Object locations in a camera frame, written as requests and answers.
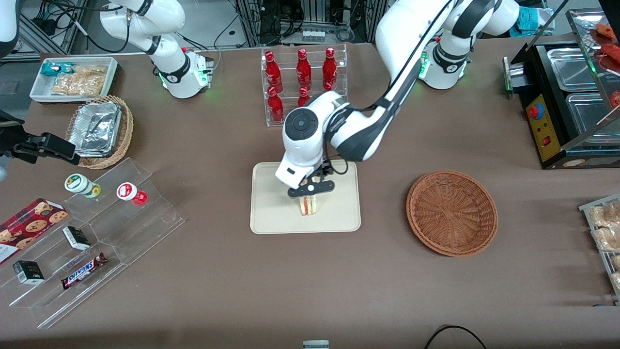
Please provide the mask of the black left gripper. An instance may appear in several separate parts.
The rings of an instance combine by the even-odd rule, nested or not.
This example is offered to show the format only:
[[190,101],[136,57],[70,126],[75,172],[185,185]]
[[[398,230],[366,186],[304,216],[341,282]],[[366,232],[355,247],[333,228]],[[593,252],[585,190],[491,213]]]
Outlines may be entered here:
[[335,183],[327,180],[328,175],[333,175],[334,168],[332,165],[321,165],[300,184],[297,189],[288,189],[287,195],[291,198],[314,196],[316,194],[332,192],[335,189]]

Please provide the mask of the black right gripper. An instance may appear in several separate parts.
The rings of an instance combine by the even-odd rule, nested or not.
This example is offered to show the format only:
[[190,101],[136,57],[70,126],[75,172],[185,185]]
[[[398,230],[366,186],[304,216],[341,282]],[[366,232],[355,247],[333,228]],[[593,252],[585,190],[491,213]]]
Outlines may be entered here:
[[52,157],[79,165],[80,156],[76,146],[53,133],[42,133],[40,137],[28,137],[24,130],[25,121],[0,111],[0,156],[36,163],[38,158]]

